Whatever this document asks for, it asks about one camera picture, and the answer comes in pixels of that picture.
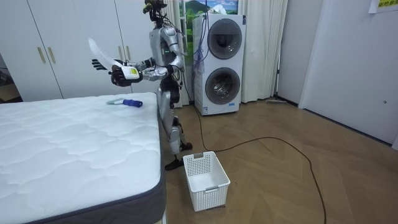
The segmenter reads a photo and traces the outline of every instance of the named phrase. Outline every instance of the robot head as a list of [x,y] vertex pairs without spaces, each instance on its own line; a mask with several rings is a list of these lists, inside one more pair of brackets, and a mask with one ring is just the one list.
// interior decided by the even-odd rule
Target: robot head
[[163,24],[163,18],[160,10],[166,6],[167,4],[164,4],[163,0],[145,0],[145,6],[142,12],[144,14],[149,12],[150,20],[156,22],[157,26],[161,26],[161,24]]

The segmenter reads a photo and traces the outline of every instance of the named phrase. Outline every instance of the mattress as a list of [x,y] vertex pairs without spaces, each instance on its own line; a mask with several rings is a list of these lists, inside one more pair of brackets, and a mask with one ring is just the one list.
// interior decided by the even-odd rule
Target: mattress
[[[143,106],[106,104],[117,98]],[[0,223],[155,223],[164,210],[154,93],[0,105]]]

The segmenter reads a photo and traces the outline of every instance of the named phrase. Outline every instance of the dryer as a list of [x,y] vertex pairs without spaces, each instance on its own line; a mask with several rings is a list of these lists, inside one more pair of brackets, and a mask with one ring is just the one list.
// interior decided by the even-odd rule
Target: dryer
[[202,115],[239,109],[245,34],[243,15],[209,14],[207,21],[202,14],[193,20],[195,106]]

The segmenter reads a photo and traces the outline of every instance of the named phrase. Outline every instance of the washing machine door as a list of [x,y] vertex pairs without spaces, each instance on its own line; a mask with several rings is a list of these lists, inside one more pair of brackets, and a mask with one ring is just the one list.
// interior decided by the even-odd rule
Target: washing machine door
[[220,19],[210,28],[207,36],[210,52],[218,59],[233,57],[241,47],[242,31],[231,19]]
[[217,105],[223,105],[236,98],[241,87],[238,74],[230,68],[219,68],[206,81],[206,95]]

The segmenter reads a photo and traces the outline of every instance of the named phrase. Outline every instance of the laundry basket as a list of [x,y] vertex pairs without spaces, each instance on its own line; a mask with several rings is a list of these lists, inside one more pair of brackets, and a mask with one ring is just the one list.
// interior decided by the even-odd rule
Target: laundry basket
[[231,183],[214,152],[183,157],[194,211],[224,205]]

